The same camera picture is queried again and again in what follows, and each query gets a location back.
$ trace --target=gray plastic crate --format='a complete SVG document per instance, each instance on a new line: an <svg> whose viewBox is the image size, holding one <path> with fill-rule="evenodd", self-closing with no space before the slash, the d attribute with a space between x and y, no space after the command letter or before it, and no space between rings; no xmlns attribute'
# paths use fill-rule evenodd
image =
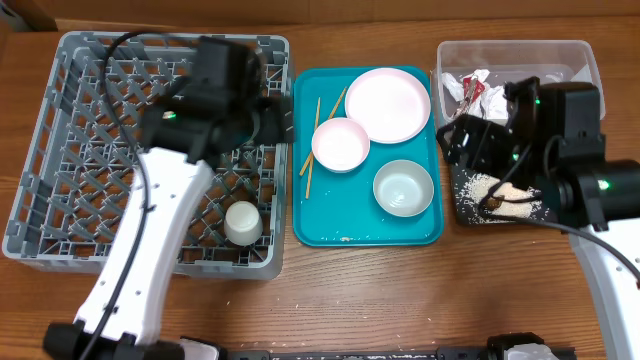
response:
<svg viewBox="0 0 640 360"><path fill-rule="evenodd" d="M111 249L133 176L132 154L105 115L100 60L122 33L70 32L58 45L2 250L45 271L98 273ZM198 34L176 34L197 41ZM264 59L263 94L289 95L289 43L280 36L209 35L247 44ZM137 130L145 103L189 73L195 50L141 35L115 53L107 79L116 112ZM287 146L246 146L223 156L183 241L175 273L272 279L282 269ZM253 202L263 236L248 247L226 240L224 214Z"/></svg>

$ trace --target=transparent container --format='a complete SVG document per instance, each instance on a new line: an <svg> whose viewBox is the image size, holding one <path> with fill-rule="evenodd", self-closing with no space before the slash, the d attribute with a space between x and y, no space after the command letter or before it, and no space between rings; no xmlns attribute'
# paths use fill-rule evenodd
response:
<svg viewBox="0 0 640 360"><path fill-rule="evenodd" d="M564 81L591 82L600 89L600 120L604 118L604 96L598 66L591 46L580 40L475 40L445 41L438 46L436 70L432 74L433 109L441 127L458 108L442 83L442 73L462 78L477 69L491 73L491 87L531 76L540 84Z"/></svg>

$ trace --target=wooden chopstick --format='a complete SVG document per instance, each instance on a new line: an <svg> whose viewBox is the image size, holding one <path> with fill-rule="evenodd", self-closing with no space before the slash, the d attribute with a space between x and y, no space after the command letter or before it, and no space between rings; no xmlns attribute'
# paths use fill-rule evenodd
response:
<svg viewBox="0 0 640 360"><path fill-rule="evenodd" d="M344 90L342 90L342 94L340 94L340 97L338 98L338 102L333 106L333 110L331 110L331 114L329 114L329 118L327 120L333 119L333 116L336 114L336 111L338 111L338 106L340 106L340 103L342 102L342 98L344 97L344 94L346 92L347 92L347 88L345 87ZM318 114L316 114L316 129L318 128L317 115ZM304 165L302 165L302 169L300 170L300 176L304 175L304 172L307 170L307 166L309 166L309 163L311 162L312 158L313 158L313 151L310 151L309 155L307 156L307 160L304 162Z"/></svg>
<svg viewBox="0 0 640 360"><path fill-rule="evenodd" d="M320 98L318 98L318 108L316 109L316 124L314 127L314 131L315 129L318 128L318 119L320 118ZM307 194L306 194L306 199L309 198L309 193L311 191L311 174L313 174L313 156L311 157L311 164L309 165L309 177L307 178Z"/></svg>

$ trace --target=teal plastic tray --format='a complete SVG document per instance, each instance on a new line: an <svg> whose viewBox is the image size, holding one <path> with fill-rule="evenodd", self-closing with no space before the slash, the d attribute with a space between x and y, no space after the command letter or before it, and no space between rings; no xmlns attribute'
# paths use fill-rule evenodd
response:
<svg viewBox="0 0 640 360"><path fill-rule="evenodd" d="M433 113L425 128L400 144L371 143L369 156L358 168L336 174L314 163L311 194L305 199L307 176L299 176L309 151L318 97L320 120L327 120L340 93L363 73L376 67L307 70L294 85L293 230L309 246L427 245L444 229L440 170ZM429 90L429 78L413 66L396 66L415 76ZM344 101L335 117L345 116ZM433 201L422 214L399 218L385 212L373 196L373 179L389 161L406 159L422 165L433 178Z"/></svg>

